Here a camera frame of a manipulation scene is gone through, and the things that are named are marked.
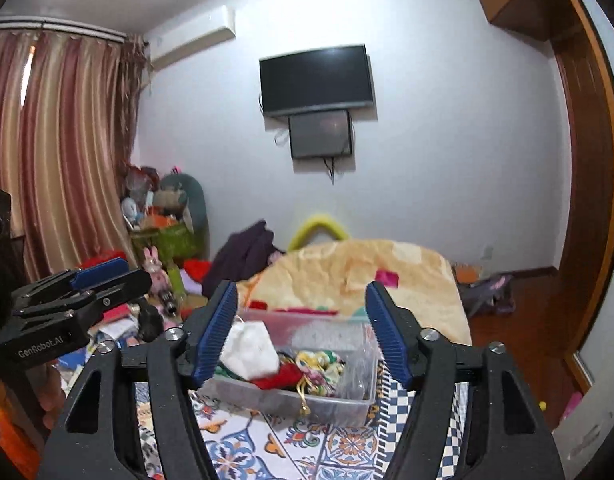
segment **plastic storage box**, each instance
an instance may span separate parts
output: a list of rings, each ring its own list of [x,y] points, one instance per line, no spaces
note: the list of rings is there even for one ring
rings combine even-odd
[[[307,395],[308,419],[336,426],[362,426],[375,402],[378,342],[366,319],[242,310],[244,320],[263,321],[277,350],[333,350],[346,362],[339,391],[345,398]],[[198,393],[269,415],[298,417],[298,393],[260,390],[245,381],[216,376]]]

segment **stuffed bunny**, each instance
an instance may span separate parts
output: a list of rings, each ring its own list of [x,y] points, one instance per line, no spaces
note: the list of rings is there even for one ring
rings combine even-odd
[[[169,276],[162,269],[162,263],[158,259],[158,249],[155,247],[149,251],[148,247],[144,248],[145,261],[142,267],[151,275],[151,290],[150,293],[158,296],[161,292],[171,289]]]

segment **wall-mounted screen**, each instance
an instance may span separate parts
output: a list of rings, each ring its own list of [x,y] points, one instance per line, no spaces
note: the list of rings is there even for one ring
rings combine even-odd
[[[335,158],[353,152],[347,110],[314,112],[289,117],[292,158]]]
[[[260,86],[269,117],[373,104],[364,45],[261,59]]]

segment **green basket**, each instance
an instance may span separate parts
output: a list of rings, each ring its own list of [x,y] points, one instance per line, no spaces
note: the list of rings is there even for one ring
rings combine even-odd
[[[130,233],[133,248],[138,255],[138,260],[144,260],[144,248],[156,247],[161,262],[167,264],[174,258],[186,260],[200,253],[197,237],[189,232],[184,224],[163,227],[162,229],[145,229]]]

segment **human hand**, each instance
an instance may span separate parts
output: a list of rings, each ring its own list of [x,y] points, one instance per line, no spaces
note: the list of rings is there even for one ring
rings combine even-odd
[[[46,364],[46,381],[36,389],[40,406],[46,411],[42,423],[48,430],[53,429],[66,398],[65,392],[60,387],[60,372],[53,367],[54,364],[56,361]]]

